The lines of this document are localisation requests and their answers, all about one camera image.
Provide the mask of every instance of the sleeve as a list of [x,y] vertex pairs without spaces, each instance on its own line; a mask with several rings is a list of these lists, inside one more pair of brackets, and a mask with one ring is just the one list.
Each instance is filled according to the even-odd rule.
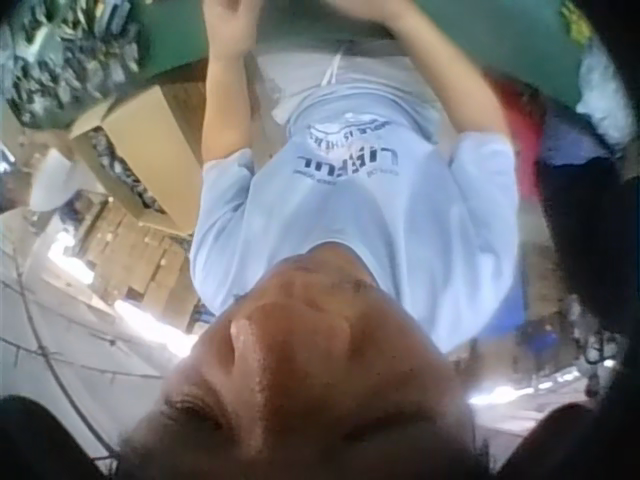
[[191,246],[191,278],[207,307],[219,314],[229,294],[244,208],[253,178],[251,151],[205,165],[200,213]]
[[515,152],[507,139],[461,135],[450,168],[470,228],[453,239],[460,243],[450,271],[458,278],[449,300],[464,324],[440,326],[446,348],[478,335],[491,321],[514,284],[519,243]]

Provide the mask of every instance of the clothing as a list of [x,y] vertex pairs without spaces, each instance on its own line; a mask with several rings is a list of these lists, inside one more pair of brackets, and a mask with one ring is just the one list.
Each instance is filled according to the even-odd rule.
[[281,260],[335,242],[442,351],[486,325],[516,265],[513,149],[500,135],[466,133],[449,164],[427,140],[434,106],[406,93],[319,87],[258,173],[249,150],[207,164],[191,253],[207,307],[220,314]]

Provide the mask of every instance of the cable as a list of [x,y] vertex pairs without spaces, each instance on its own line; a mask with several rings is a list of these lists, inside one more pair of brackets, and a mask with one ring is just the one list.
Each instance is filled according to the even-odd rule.
[[42,358],[44,359],[45,364],[49,368],[49,371],[51,372],[51,376],[53,377],[53,380],[58,385],[58,388],[60,388],[60,391],[62,392],[64,397],[67,399],[67,402],[69,402],[69,406],[73,409],[73,411],[76,413],[76,415],[78,416],[80,421],[84,424],[84,426],[87,428],[87,430],[89,430],[89,432],[94,436],[96,441],[102,446],[102,448],[105,449],[105,451],[109,455],[115,455],[117,453],[116,449],[113,448],[111,444],[102,436],[102,434],[93,425],[93,423],[91,423],[89,418],[82,411],[78,403],[75,401],[75,399],[71,395],[71,392],[62,381],[62,378],[60,378],[60,374],[56,370],[56,367],[53,364],[51,357],[49,356],[49,354],[46,353],[47,352],[46,346],[42,342],[42,337],[40,337],[40,333],[38,332],[35,321],[33,319],[33,315],[31,313],[31,307],[29,306],[29,302],[27,301],[27,296],[24,293],[25,288],[24,288],[24,283],[22,281],[22,272],[20,271],[20,266],[18,265],[18,261],[16,259],[14,259],[14,264],[16,269],[16,277],[18,279],[18,286],[22,291],[20,298],[22,298],[22,303],[24,305],[27,322],[31,327],[31,332],[33,333],[33,337],[36,340],[38,349],[42,351]]
[[[46,355],[49,355],[49,357],[51,358],[51,352],[49,352],[48,350],[46,350],[46,353],[44,353],[43,351],[33,350],[31,348],[12,342],[11,340],[3,337],[0,337],[0,343],[9,345],[10,347],[15,348],[16,350],[24,351],[30,355],[35,355],[36,357],[44,358]],[[90,372],[101,373],[104,375],[113,375],[114,377],[140,378],[145,380],[163,380],[163,377],[160,375],[153,375],[153,374],[146,374],[146,373],[128,373],[128,372],[118,372],[115,370],[106,370],[104,368],[92,367],[90,365],[84,365],[82,363],[77,363],[71,360],[65,360],[63,358],[51,358],[51,361],[61,363],[64,365],[71,365],[73,367],[81,368],[82,370],[88,370]]]

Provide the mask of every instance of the bright light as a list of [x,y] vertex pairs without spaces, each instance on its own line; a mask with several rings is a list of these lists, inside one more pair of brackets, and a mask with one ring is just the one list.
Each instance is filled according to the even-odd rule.
[[67,232],[60,232],[56,236],[56,243],[60,243],[65,247],[73,247],[76,244],[76,240]]
[[522,388],[516,390],[513,387],[498,387],[487,395],[478,395],[469,399],[471,405],[504,405],[510,403],[523,395],[530,395],[534,392],[533,388]]
[[60,232],[56,237],[56,241],[49,249],[49,258],[65,272],[75,277],[79,282],[85,285],[91,285],[95,278],[93,273],[84,263],[74,257],[68,257],[64,254],[66,247],[72,247],[76,241],[66,232]]
[[140,335],[150,342],[161,343],[174,355],[184,358],[191,353],[198,337],[186,335],[177,328],[159,322],[152,315],[143,312],[130,303],[118,300],[114,308],[122,318]]

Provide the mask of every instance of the cardboard box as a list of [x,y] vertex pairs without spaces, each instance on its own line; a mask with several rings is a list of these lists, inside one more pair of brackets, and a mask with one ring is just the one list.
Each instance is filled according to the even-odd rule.
[[[199,83],[154,86],[122,103],[106,101],[89,110],[75,122],[70,137],[74,150],[105,190],[137,222],[166,232],[190,234],[195,228],[202,189],[200,146],[196,142],[204,103]],[[99,126],[166,215],[146,209],[125,184],[102,167],[88,135]]]

